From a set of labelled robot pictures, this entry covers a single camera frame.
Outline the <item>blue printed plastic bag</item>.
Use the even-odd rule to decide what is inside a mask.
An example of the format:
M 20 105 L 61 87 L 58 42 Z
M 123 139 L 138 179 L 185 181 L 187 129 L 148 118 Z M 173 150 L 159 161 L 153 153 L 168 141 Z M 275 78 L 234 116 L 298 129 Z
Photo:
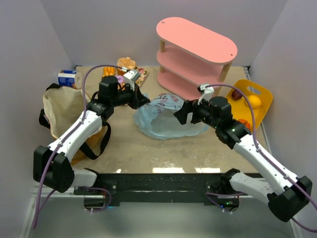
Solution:
M 192 114 L 188 114 L 186 124 L 180 124 L 174 113 L 181 109 L 183 103 L 184 100 L 177 95 L 159 94 L 136 111 L 134 123 L 143 134 L 158 140 L 197 136 L 207 131 L 208 126 L 202 122 L 190 123 Z

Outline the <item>small orange pumpkin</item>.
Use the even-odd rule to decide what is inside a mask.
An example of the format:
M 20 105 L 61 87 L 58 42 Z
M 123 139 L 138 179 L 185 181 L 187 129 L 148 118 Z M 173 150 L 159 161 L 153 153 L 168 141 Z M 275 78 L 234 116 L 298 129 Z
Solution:
M 252 129 L 251 124 L 250 124 L 247 120 L 245 120 L 245 119 L 238 119 L 238 121 L 239 121 L 240 123 L 242 123 L 248 130 L 251 130 L 251 129 Z

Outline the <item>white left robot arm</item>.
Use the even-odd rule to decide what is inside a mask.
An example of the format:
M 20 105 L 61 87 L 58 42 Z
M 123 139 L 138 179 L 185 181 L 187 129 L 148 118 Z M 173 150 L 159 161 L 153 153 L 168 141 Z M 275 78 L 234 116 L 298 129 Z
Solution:
M 60 193 L 70 187 L 92 187 L 97 173 L 91 170 L 74 170 L 71 161 L 86 140 L 102 126 L 108 132 L 111 128 L 107 120 L 115 107 L 128 105 L 138 109 L 149 103 L 136 81 L 139 72 L 130 70 L 124 74 L 124 89 L 118 88 L 115 76 L 106 76 L 99 83 L 98 97 L 91 100 L 77 121 L 49 146 L 39 146 L 34 151 L 33 179 Z

